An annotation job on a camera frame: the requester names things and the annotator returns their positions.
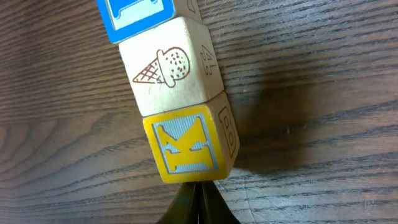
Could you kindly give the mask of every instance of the brown wooden surface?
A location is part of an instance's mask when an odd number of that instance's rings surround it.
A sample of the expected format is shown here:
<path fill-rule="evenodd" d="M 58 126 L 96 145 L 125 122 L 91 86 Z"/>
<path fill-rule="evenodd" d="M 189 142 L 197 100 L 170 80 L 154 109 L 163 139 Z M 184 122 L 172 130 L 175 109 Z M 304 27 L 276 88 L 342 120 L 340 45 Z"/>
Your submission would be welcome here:
<path fill-rule="evenodd" d="M 398 2 L 199 0 L 242 223 L 398 223 Z M 94 0 L 0 3 L 0 223 L 154 223 L 158 175 Z"/>

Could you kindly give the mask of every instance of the block with ice cream cone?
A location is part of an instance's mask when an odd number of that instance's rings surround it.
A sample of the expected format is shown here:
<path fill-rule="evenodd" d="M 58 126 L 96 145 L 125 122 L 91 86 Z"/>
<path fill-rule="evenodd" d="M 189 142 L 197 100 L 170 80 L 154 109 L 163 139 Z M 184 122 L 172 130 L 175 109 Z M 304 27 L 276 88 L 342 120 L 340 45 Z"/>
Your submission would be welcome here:
<path fill-rule="evenodd" d="M 223 81 L 206 26 L 178 17 L 119 45 L 143 116 L 212 99 Z"/>
<path fill-rule="evenodd" d="M 227 178 L 240 147 L 225 92 L 195 106 L 144 118 L 166 183 Z"/>
<path fill-rule="evenodd" d="M 201 22 L 197 0 L 96 0 L 114 44 L 174 17 Z"/>

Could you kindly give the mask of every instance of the brown ice cream illustration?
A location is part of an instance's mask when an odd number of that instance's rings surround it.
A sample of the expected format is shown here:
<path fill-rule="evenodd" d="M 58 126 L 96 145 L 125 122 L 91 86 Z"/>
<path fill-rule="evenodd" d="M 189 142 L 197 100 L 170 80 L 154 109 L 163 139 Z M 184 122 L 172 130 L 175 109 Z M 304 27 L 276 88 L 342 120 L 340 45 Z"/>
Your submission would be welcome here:
<path fill-rule="evenodd" d="M 172 47 L 166 52 L 158 50 L 156 58 L 136 77 L 135 83 L 165 83 L 173 88 L 176 80 L 184 79 L 190 72 L 190 61 L 187 53 L 180 47 Z"/>

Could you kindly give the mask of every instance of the block with letter k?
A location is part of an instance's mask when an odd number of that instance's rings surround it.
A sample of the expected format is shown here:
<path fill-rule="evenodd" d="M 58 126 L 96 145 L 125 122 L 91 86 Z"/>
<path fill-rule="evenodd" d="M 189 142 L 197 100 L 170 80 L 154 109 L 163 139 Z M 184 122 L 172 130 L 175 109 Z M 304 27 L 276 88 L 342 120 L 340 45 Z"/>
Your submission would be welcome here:
<path fill-rule="evenodd" d="M 240 146 L 225 92 L 200 105 L 146 117 L 144 127 L 166 183 L 225 179 Z"/>

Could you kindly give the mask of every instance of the yellow border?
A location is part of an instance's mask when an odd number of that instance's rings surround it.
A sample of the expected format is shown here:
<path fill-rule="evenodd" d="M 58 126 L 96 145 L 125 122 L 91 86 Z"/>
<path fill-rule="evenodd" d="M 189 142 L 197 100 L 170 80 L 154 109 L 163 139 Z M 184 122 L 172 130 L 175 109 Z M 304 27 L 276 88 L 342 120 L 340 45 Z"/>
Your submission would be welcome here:
<path fill-rule="evenodd" d="M 181 118 L 184 116 L 190 116 L 198 113 L 203 113 L 205 117 L 206 126 L 208 127 L 211 143 L 213 150 L 216 155 L 218 163 L 218 170 L 209 172 L 192 172 L 185 174 L 168 174 L 166 166 L 163 161 L 162 154 L 160 152 L 159 145 L 156 140 L 155 133 L 152 129 L 152 124 L 161 121 L 167 121 L 175 118 Z M 206 180 L 219 180 L 227 178 L 226 164 L 224 161 L 223 151 L 220 145 L 219 137 L 217 135 L 216 126 L 211 115 L 210 109 L 206 105 L 196 105 L 188 108 L 183 108 L 175 111 L 166 112 L 163 114 L 153 115 L 143 120 L 145 132 L 148 136 L 152 153 L 155 157 L 157 168 L 160 172 L 160 176 L 165 183 L 181 183 L 181 182 L 194 182 L 194 181 L 206 181 Z"/>

